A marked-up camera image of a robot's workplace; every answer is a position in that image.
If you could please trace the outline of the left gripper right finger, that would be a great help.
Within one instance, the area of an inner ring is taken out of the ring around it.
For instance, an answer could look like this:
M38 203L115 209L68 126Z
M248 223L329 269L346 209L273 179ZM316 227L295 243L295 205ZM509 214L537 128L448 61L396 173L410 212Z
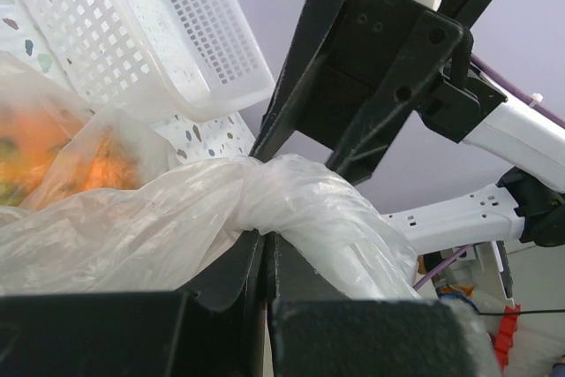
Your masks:
M267 320L277 376L498 376L470 307L352 300L281 236L267 235Z

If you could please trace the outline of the clear printed plastic bag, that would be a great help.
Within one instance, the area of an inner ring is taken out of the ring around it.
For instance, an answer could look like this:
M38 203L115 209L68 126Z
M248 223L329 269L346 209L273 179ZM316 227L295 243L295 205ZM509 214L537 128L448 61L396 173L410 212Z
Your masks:
M70 144L87 154L106 123L140 131L151 171L136 190L98 189L43 210L1 210L4 295L174 290L244 230L283 236L342 294L411 299L416 254L350 183L298 155L177 166L171 145L118 109Z

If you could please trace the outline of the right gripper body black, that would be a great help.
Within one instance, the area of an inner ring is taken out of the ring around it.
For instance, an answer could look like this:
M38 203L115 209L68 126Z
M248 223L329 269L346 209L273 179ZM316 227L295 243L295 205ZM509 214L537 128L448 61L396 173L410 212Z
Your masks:
M411 114L440 135L462 141L506 101L471 61L471 28L491 2L442 0L434 11L414 0L346 0L324 44L324 62L296 132L334 151L362 104L376 92L421 12L432 11L468 33Z

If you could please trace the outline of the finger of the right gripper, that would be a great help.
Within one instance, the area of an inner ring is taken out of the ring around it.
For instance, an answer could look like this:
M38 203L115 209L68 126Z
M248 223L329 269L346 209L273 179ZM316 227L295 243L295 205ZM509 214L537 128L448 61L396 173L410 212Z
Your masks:
M251 157L270 160L297 130L324 62L324 44L345 1L305 0Z
M327 168L352 185L370 179L467 33L468 29L453 19L421 12L376 92L362 104L339 139Z

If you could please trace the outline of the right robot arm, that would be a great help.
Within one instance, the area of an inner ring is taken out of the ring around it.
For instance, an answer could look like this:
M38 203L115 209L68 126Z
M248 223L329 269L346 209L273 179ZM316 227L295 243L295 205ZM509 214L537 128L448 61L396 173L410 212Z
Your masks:
M482 64L493 0L245 0L279 71L252 155L355 185L425 251L564 242L564 131Z

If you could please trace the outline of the white plastic basket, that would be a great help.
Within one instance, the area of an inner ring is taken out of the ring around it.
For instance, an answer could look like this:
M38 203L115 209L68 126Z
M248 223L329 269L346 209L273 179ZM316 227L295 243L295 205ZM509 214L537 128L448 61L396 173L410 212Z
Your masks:
M237 0L22 0L75 90L142 119L206 122L274 79Z

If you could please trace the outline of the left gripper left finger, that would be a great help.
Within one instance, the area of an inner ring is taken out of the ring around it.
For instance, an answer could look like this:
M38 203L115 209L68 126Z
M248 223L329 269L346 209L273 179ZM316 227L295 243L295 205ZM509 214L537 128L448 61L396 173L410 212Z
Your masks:
M265 314L255 231L180 288L8 296L4 376L260 376Z

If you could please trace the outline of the orange fake pineapple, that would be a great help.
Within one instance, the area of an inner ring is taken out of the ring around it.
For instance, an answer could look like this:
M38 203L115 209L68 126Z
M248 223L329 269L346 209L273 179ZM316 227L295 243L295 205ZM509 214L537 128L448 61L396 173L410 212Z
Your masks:
M1 106L1 204L41 209L79 192L140 186L138 161L108 124L63 107Z

